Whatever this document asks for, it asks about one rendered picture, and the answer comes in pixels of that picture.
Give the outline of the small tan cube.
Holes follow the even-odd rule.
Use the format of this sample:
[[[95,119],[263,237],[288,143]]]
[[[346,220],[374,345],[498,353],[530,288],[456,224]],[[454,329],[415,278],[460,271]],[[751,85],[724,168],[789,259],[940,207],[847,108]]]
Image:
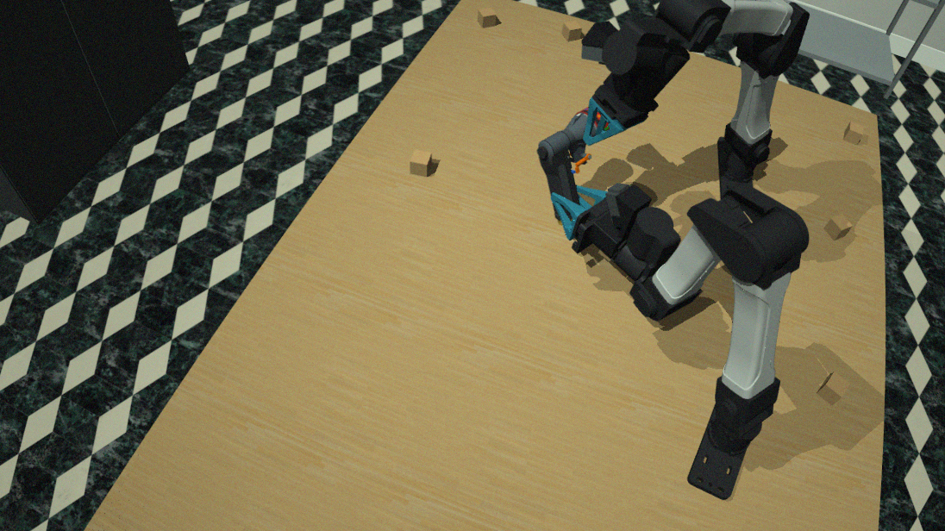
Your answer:
[[[427,177],[431,166],[432,153],[415,149],[410,159],[410,174]]]
[[[562,35],[566,38],[566,41],[576,41],[580,40],[582,28],[576,21],[572,22],[563,22]]]
[[[825,379],[823,386],[820,387],[817,394],[827,403],[833,406],[841,399],[849,385],[850,383],[848,381],[846,381],[836,372],[833,372],[827,379]]]
[[[861,126],[861,125],[859,125],[859,124],[857,124],[857,123],[855,123],[855,122],[849,122],[849,125],[847,126],[846,130],[844,131],[844,137],[843,137],[843,139],[844,139],[846,142],[850,142],[851,144],[857,145],[858,142],[860,142],[860,139],[861,139],[861,137],[862,137],[862,135],[863,135],[863,129],[864,129],[863,126]]]
[[[496,13],[492,8],[477,10],[477,22],[482,28],[494,27],[496,24]]]
[[[830,218],[829,222],[824,227],[824,231],[829,234],[831,239],[838,240],[844,237],[848,231],[850,231],[851,227],[853,226],[851,226],[847,218],[843,214],[840,214]]]

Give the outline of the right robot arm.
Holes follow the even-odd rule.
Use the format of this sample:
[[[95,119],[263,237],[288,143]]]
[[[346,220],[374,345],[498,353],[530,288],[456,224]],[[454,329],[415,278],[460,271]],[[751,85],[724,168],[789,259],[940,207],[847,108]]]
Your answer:
[[[621,100],[640,76],[668,84],[690,59],[688,51],[704,53],[717,37],[733,33],[742,81],[736,113],[717,141],[721,200],[737,184],[754,187],[754,168],[770,154],[775,87],[798,55],[809,17],[784,0],[660,0],[653,20],[628,18],[619,31],[610,21],[593,24],[581,59],[606,65],[604,84]]]

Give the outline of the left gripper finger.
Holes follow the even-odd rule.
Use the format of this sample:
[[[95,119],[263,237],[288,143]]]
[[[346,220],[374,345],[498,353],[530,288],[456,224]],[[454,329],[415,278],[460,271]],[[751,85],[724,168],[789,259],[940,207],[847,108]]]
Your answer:
[[[606,193],[608,192],[608,191],[600,191],[600,190],[590,189],[590,188],[582,187],[582,186],[579,186],[579,185],[575,185],[575,189],[577,189],[577,192],[579,192],[579,193],[581,193],[581,194],[584,194],[584,195],[587,195],[588,197],[594,198],[594,199],[595,199],[594,205],[597,204],[598,202],[600,202],[600,200],[604,200],[604,199],[606,198]],[[578,198],[579,198],[579,205],[582,206],[582,207],[584,207],[584,208],[586,209],[586,211],[587,211],[589,208],[592,207],[592,206],[591,206],[586,200],[584,200],[579,194],[578,194]],[[594,205],[593,205],[593,206],[594,206]]]
[[[575,226],[575,220],[577,220],[578,216],[584,211],[586,211],[586,209],[572,202],[572,200],[565,199],[564,197],[554,192],[551,195],[551,200],[560,216],[564,231],[566,233],[566,238],[568,240],[574,239],[575,236],[573,235],[573,229]],[[572,222],[569,219],[569,217],[566,215],[566,212],[562,209],[560,204],[562,204],[567,209],[567,211],[569,211],[569,213],[571,214],[573,218]]]

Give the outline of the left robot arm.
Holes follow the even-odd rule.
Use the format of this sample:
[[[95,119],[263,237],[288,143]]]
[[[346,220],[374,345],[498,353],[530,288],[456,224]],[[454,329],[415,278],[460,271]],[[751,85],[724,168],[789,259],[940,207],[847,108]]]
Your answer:
[[[721,260],[732,273],[729,355],[687,478],[726,500],[750,442],[773,415],[782,301],[809,245],[808,228],[793,209],[746,183],[727,189],[721,200],[690,207],[693,225],[682,242],[672,217],[648,207],[652,198],[635,184],[612,185],[606,199],[610,212],[593,223],[589,237],[611,257],[619,252],[614,263],[635,281],[629,294],[644,316],[663,320],[693,302]]]

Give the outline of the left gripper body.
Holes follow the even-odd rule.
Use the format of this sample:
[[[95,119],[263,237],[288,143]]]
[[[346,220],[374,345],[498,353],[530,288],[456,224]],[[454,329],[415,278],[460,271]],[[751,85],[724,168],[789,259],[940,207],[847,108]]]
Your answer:
[[[593,243],[595,247],[598,247],[600,251],[606,254],[606,256],[612,259],[612,261],[614,262],[614,258],[617,257],[619,252],[615,251],[613,256],[611,257],[609,254],[607,254],[606,251],[603,251],[603,249],[589,237],[593,223],[599,220],[600,218],[602,218],[603,216],[606,216],[609,212],[610,212],[609,206],[605,198],[604,200],[601,200],[601,202],[595,204],[594,206],[589,208],[587,211],[584,211],[578,216],[577,220],[575,220],[575,226],[573,229],[575,240],[578,240],[578,241],[575,241],[572,245],[572,250],[575,251],[575,253],[580,253],[581,251],[584,251],[584,249],[586,249]],[[586,220],[588,220],[588,222]]]

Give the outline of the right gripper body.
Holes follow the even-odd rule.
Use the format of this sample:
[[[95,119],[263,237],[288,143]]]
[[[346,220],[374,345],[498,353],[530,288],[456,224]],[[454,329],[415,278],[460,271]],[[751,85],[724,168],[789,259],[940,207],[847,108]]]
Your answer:
[[[610,119],[613,120],[616,117],[625,128],[629,128],[646,120],[650,111],[654,113],[659,106],[655,102],[655,97],[666,86],[655,80],[648,82],[644,78],[646,77],[640,76],[621,100],[611,93],[606,84],[597,88],[592,99]]]

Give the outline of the dark grey hose nozzle with red front ring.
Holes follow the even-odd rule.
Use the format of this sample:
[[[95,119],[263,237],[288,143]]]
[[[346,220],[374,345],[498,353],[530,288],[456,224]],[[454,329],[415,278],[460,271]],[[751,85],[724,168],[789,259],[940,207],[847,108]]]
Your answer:
[[[585,153],[586,142],[583,141],[587,115],[588,107],[575,114],[564,130],[557,131],[539,142],[537,148],[550,195],[557,193],[578,205],[579,198],[573,174],[579,173],[579,166],[586,165],[586,161],[591,159],[591,155]],[[575,163],[575,171],[571,170],[571,162]]]

